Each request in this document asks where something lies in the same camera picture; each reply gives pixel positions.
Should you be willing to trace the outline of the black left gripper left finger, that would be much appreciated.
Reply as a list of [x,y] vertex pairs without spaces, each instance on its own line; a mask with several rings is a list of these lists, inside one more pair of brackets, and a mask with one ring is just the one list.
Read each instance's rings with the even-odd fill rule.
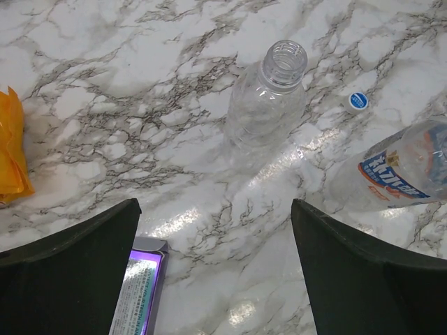
[[108,334],[141,209],[106,211],[1,253],[2,334]]

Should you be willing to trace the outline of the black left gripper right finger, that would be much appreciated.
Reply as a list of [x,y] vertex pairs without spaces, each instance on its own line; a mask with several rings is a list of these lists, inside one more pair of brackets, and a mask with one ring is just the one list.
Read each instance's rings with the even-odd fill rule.
[[318,334],[445,334],[446,261],[394,246],[303,200],[293,234]]

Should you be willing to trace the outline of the clear bottle with blue label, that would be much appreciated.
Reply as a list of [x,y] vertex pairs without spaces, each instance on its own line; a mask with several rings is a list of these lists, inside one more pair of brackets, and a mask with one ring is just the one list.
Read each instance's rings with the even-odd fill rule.
[[328,190],[351,211],[446,201],[446,118],[408,126],[347,159]]

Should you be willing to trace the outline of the white cap with blue top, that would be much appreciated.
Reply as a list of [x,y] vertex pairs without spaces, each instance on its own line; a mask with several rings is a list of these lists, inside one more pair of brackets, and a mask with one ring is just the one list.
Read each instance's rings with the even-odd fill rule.
[[345,108],[351,114],[359,114],[367,109],[369,105],[368,97],[362,92],[354,92],[345,100]]

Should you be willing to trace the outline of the clear unlabelled plastic bottle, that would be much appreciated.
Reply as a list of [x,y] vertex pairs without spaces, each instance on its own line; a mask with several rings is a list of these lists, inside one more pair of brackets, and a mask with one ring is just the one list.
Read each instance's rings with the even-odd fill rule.
[[240,74],[224,126],[226,156],[233,166],[264,164],[302,121],[307,62],[303,46],[280,40]]

